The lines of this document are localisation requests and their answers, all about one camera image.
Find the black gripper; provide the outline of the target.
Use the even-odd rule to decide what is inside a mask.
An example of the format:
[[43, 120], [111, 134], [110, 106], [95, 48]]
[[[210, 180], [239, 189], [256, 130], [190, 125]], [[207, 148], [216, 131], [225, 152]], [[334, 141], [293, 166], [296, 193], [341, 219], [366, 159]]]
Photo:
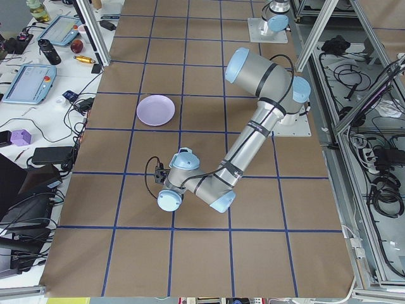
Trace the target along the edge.
[[156, 167], [155, 171], [154, 171], [154, 181], [155, 181], [155, 183], [164, 184], [169, 173], [170, 173], [169, 168]]

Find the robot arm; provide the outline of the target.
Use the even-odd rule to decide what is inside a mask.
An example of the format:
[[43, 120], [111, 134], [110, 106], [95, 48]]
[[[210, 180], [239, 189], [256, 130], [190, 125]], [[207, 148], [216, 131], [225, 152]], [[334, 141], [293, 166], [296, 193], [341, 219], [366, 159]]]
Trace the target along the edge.
[[289, 10], [290, 3], [288, 0], [267, 1], [261, 11], [262, 35], [270, 35], [285, 30], [289, 24], [289, 17], [287, 16]]
[[258, 98], [257, 109], [218, 168], [205, 173], [200, 159], [189, 148], [180, 148], [169, 164], [170, 172], [158, 193], [158, 206], [174, 212], [190, 191], [217, 212], [228, 210], [233, 190], [274, 126], [292, 125], [311, 87], [307, 80], [246, 47], [238, 48], [225, 71], [226, 80]]

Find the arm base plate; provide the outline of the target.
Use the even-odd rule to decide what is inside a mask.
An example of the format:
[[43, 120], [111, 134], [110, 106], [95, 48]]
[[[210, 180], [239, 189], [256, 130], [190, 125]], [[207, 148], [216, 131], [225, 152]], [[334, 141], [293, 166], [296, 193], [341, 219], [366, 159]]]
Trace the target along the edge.
[[286, 16], [274, 16], [268, 21], [248, 18], [249, 40], [257, 43], [286, 44], [288, 23], [289, 19]]
[[308, 116], [302, 107], [299, 113], [287, 115], [273, 128], [273, 135], [277, 137], [311, 137]]

